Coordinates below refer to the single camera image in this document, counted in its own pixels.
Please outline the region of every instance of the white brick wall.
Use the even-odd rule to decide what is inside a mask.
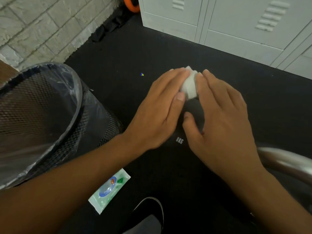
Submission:
[[[21,70],[64,62],[121,0],[0,0],[0,60]]]

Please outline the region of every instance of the mesh trash can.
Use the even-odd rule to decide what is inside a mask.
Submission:
[[[0,87],[0,189],[83,155],[122,130],[72,68],[29,67]]]

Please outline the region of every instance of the orange wheel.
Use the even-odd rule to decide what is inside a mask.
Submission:
[[[134,6],[132,4],[132,1],[131,0],[124,0],[124,3],[126,4],[127,8],[133,12],[133,13],[138,13],[140,12],[140,6],[137,5],[137,6]]]

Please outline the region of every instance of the black shoe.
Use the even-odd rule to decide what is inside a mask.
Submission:
[[[146,197],[133,210],[121,233],[161,233],[163,229],[163,208],[154,197]]]

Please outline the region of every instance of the green and white packet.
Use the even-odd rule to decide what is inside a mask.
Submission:
[[[120,169],[89,198],[90,204],[101,214],[120,188],[122,188],[130,178],[131,176],[129,176],[124,169]]]

